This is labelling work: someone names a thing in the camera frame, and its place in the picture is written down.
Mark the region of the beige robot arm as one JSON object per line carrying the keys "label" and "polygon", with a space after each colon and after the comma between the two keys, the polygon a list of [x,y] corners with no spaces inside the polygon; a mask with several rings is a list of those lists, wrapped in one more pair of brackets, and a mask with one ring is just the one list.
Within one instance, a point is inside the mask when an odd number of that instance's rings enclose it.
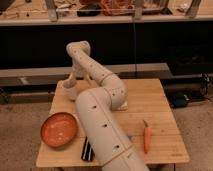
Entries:
{"label": "beige robot arm", "polygon": [[102,171],[149,171],[112,114],[112,110],[118,109],[127,99],[128,90],[124,82],[90,57],[87,41],[69,43],[66,50],[73,64],[98,84],[80,92],[75,105]]}

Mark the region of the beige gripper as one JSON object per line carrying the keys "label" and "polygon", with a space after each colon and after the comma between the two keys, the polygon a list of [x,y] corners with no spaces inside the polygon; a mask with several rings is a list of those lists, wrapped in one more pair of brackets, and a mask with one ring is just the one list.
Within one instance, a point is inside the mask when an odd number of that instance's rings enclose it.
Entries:
{"label": "beige gripper", "polygon": [[[73,62],[72,70],[77,77],[84,78],[84,80],[90,86],[93,86],[93,81],[91,80],[89,74],[87,74],[86,71],[77,62]],[[77,84],[76,77],[73,74],[71,74],[69,78],[65,81],[66,88],[74,87],[76,84]]]}

